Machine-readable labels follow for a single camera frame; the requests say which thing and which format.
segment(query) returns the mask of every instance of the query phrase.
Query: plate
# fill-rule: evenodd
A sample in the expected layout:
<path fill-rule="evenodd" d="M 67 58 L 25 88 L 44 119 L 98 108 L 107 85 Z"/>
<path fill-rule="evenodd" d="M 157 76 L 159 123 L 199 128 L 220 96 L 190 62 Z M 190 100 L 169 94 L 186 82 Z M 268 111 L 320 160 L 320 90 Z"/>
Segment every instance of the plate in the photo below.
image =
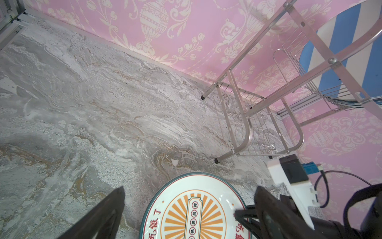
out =
<path fill-rule="evenodd" d="M 224 179 L 193 172 L 164 185 L 142 219 L 141 239 L 250 239 L 235 218 L 245 209 L 239 193 Z"/>
<path fill-rule="evenodd" d="M 367 0 L 343 11 L 329 20 L 318 31 L 318 36 L 329 49 L 337 54 L 363 36 L 378 20 L 382 0 Z M 382 37 L 365 49 L 344 60 L 342 64 L 379 105 L 382 105 Z M 300 64 L 305 72 L 324 61 L 317 49 L 309 41 L 300 56 Z M 341 85 L 341 80 L 332 69 L 312 80 L 323 95 L 335 98 L 343 104 L 362 107 L 350 92 Z"/>

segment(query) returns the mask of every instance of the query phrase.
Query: pink wallpaper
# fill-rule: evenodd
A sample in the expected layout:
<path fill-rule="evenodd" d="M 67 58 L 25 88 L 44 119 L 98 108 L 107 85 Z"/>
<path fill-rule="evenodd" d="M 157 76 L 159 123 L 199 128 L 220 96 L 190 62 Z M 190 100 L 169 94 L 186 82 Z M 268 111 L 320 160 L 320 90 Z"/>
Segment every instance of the pink wallpaper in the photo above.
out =
<path fill-rule="evenodd" d="M 212 82 L 285 0 L 25 0 L 34 9 L 120 46 Z M 318 29 L 359 0 L 298 0 L 306 21 Z M 296 29 L 285 15 L 234 69 L 238 86 L 268 96 L 285 81 L 272 54 Z M 297 72 L 278 56 L 288 80 Z M 309 93 L 298 90 L 293 103 Z M 272 109 L 282 109 L 275 104 Z"/>
<path fill-rule="evenodd" d="M 296 112 L 299 122 L 328 111 L 323 100 Z M 294 143 L 299 136 L 290 117 L 284 118 L 285 127 Z M 364 109 L 342 111 L 302 128 L 304 143 L 297 150 L 301 162 L 321 163 L 324 170 L 351 172 L 371 184 L 382 183 L 382 121 Z M 314 183 L 319 174 L 310 179 Z M 330 202 L 324 208 L 328 220 L 342 222 L 343 208 L 357 190 L 367 187 L 361 180 L 346 174 L 329 173 Z M 321 180 L 319 201 L 326 200 L 325 184 Z M 350 209 L 349 219 L 358 228 L 373 199 L 357 203 Z"/>

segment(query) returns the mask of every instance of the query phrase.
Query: blue connector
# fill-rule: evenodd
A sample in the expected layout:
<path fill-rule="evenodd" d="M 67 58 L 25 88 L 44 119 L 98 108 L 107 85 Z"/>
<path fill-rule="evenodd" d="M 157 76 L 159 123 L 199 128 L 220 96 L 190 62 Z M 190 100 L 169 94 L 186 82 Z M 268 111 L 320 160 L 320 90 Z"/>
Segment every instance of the blue connector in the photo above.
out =
<path fill-rule="evenodd" d="M 307 164 L 301 164 L 306 172 L 306 174 L 315 174 L 317 172 L 320 172 L 317 165 L 314 162 L 310 162 Z"/>

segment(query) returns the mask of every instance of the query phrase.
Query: black cable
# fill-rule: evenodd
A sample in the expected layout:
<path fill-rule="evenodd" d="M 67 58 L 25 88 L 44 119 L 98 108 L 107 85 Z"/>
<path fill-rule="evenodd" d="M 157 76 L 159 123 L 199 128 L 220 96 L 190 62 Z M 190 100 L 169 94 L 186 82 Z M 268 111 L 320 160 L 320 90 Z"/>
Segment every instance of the black cable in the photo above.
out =
<path fill-rule="evenodd" d="M 360 176 L 357 176 L 357 175 L 355 175 L 355 174 L 349 173 L 349 172 L 343 172 L 343 171 L 338 171 L 338 170 L 329 170 L 329 171 L 326 171 L 326 172 L 323 171 L 323 170 L 321 170 L 320 172 L 321 172 L 321 175 L 318 177 L 318 179 L 316 180 L 316 183 L 314 184 L 314 190 L 317 190 L 318 182 L 320 181 L 320 179 L 321 179 L 322 177 L 324 177 L 324 182 L 325 182 L 325 186 L 326 186 L 326 193 L 327 193 L 327 196 L 326 196 L 326 202 L 324 203 L 324 205 L 320 206 L 321 208 L 324 208 L 324 207 L 326 207 L 326 206 L 329 204 L 329 197 L 330 197 L 330 195 L 329 195 L 329 185 L 328 185 L 328 180 L 327 180 L 326 175 L 325 175 L 326 173 L 329 173 L 329 172 L 337 172 L 337 173 L 341 173 L 341 174 L 348 174 L 348 175 L 354 176 L 354 177 L 356 177 L 356 178 L 362 180 L 363 182 L 367 183 L 369 186 L 372 186 L 372 184 L 369 183 L 368 181 L 366 181 L 365 179 L 363 179 L 363 178 L 361 178 Z"/>

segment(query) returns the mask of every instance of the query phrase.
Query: dish rack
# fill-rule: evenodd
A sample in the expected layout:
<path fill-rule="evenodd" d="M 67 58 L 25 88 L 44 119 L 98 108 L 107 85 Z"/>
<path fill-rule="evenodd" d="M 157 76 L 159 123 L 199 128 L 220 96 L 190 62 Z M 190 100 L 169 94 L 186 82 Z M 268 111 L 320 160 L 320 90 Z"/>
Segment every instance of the dish rack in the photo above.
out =
<path fill-rule="evenodd" d="M 247 44 L 247 46 L 245 46 L 245 48 L 238 54 L 238 56 L 224 70 L 224 72 L 221 73 L 221 75 L 217 78 L 217 81 L 212 84 L 201 96 L 202 100 L 204 100 L 214 89 L 217 90 L 218 99 L 216 101 L 220 103 L 226 121 L 226 127 L 228 129 L 228 141 L 231 144 L 231 151 L 215 158 L 215 163 L 220 163 L 222 160 L 225 160 L 233 155 L 268 155 L 272 158 L 273 156 L 288 154 L 291 151 L 298 149 L 303 144 L 304 134 L 301 127 L 341 110 L 347 110 L 354 107 L 363 107 L 370 113 L 374 114 L 378 119 L 382 120 L 382 109 L 357 83 L 357 81 L 341 63 L 364 49 L 369 44 L 373 43 L 380 35 L 382 35 L 382 18 L 380 17 L 373 27 L 358 40 L 354 41 L 351 45 L 339 53 L 334 54 L 294 8 L 293 4 L 296 1 L 297 0 L 286 1 L 283 6 L 275 12 L 272 18 L 265 23 L 262 29 L 252 38 L 252 40 Z M 279 50 L 287 54 L 294 67 L 297 69 L 299 76 L 289 82 L 285 80 L 286 83 L 284 86 L 267 97 L 238 88 L 232 74 L 232 70 L 286 12 L 288 12 L 298 27 L 290 36 L 290 39 L 293 39 L 293 35 L 295 34 L 294 41 L 292 41 L 288 47 L 283 46 L 283 48 Z M 321 54 L 321 56 L 325 59 L 324 62 L 308 72 L 304 71 L 301 64 L 297 60 L 297 57 L 304 46 L 304 44 L 302 44 L 304 41 L 311 41 L 319 54 Z M 340 85 L 341 95 L 344 96 L 346 94 L 352 94 L 358 102 L 357 104 L 352 105 L 335 99 L 331 97 L 331 89 L 319 91 L 317 87 L 315 87 L 314 83 L 311 82 L 317 76 L 325 73 L 329 69 L 332 69 L 342 80 L 342 84 Z M 228 77 L 230 84 L 222 82 L 225 77 Z M 300 87 L 306 87 L 312 94 L 320 96 L 320 98 L 327 102 L 331 110 L 299 123 L 284 97 L 287 94 L 296 91 Z M 269 109 L 269 106 L 278 100 L 281 100 L 284 104 L 300 136 L 299 142 L 290 148 L 287 146 L 285 139 L 281 134 L 280 128 L 278 127 L 277 122 Z M 335 108 L 332 108 L 329 103 L 335 105 Z M 284 147 L 284 149 L 280 151 L 277 150 L 275 143 L 270 139 L 270 128 L 266 125 L 265 114 L 264 111 L 262 111 L 264 109 L 273 122 L 275 130 Z"/>

